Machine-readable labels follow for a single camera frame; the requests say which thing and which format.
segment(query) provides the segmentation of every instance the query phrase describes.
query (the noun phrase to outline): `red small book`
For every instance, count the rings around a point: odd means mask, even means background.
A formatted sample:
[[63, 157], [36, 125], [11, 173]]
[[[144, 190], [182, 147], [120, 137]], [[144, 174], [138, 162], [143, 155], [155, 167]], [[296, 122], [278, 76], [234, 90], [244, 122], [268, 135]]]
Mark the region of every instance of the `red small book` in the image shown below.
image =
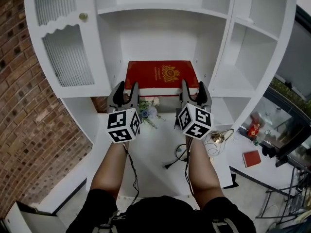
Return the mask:
[[245, 167], [257, 165], [261, 162], [258, 150], [243, 153]]
[[183, 79], [188, 83], [190, 95], [196, 94], [199, 82], [190, 61], [130, 61], [125, 92], [129, 94], [138, 82], [141, 96], [179, 95]]

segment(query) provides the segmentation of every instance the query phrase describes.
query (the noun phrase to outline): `metal rack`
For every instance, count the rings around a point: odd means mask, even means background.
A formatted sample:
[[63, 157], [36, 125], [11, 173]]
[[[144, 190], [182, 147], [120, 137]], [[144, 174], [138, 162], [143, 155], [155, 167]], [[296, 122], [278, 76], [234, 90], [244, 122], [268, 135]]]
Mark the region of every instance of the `metal rack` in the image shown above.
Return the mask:
[[[281, 216], [264, 216], [271, 194], [277, 192], [286, 197], [286, 205]], [[289, 222], [297, 218], [300, 214], [311, 209], [311, 172], [306, 167], [294, 167], [292, 172], [292, 179], [290, 187], [267, 190], [268, 199], [264, 205], [264, 209], [258, 219], [275, 218], [280, 219], [277, 225]]]

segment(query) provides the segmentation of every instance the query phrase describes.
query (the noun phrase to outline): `white desk surface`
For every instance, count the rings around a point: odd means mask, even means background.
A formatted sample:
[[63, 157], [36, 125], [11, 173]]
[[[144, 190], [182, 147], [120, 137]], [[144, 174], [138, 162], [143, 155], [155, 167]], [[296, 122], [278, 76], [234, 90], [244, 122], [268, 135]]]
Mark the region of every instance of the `white desk surface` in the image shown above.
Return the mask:
[[[252, 150], [258, 150], [261, 163], [246, 168], [242, 154]], [[283, 164], [276, 167], [276, 158], [270, 159], [269, 156], [262, 154], [262, 147], [255, 146], [251, 140], [234, 133], [234, 135], [226, 142], [225, 153], [228, 163], [231, 167], [238, 171], [276, 189], [289, 187], [291, 184], [293, 167], [289, 164]]]
[[[158, 126], [157, 130], [146, 123], [141, 124], [140, 135], [130, 143], [129, 152], [137, 171], [140, 197], [162, 195], [173, 197], [190, 194], [184, 175], [186, 167], [184, 162], [178, 161], [169, 169], [162, 167], [163, 164], [175, 160], [176, 147], [185, 143], [185, 137], [181, 131], [174, 129], [175, 114], [162, 114], [162, 117], [166, 121], [154, 120]], [[94, 174], [111, 144], [111, 140], [105, 131], [107, 114], [99, 114], [99, 118], [101, 121], [100, 128], [90, 155], [87, 190], [89, 190]], [[221, 187], [232, 185], [225, 152], [214, 157], [213, 166], [219, 177]], [[134, 174], [130, 162], [127, 160], [119, 195], [134, 197], [136, 191], [133, 188], [133, 182]]]

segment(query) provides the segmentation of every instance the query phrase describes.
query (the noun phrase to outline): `small bouquet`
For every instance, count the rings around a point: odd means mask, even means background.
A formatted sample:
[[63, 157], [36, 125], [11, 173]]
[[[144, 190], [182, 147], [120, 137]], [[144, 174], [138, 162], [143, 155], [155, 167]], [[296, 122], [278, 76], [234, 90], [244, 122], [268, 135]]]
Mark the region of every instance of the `small bouquet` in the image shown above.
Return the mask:
[[157, 129], [157, 126], [152, 122], [152, 119], [162, 119], [157, 114], [156, 108], [160, 105], [160, 100], [157, 97], [146, 97], [139, 101], [139, 113], [143, 122], [147, 122], [151, 127]]

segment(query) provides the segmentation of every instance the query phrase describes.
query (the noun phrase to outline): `gold emblem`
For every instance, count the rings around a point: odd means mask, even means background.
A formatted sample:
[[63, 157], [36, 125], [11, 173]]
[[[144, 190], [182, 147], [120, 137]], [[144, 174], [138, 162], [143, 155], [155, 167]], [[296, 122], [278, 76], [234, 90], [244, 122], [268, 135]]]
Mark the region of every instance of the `gold emblem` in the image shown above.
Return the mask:
[[180, 71], [175, 70], [175, 67], [162, 66], [162, 75], [164, 82], [174, 82], [178, 80], [177, 77], [180, 76]]

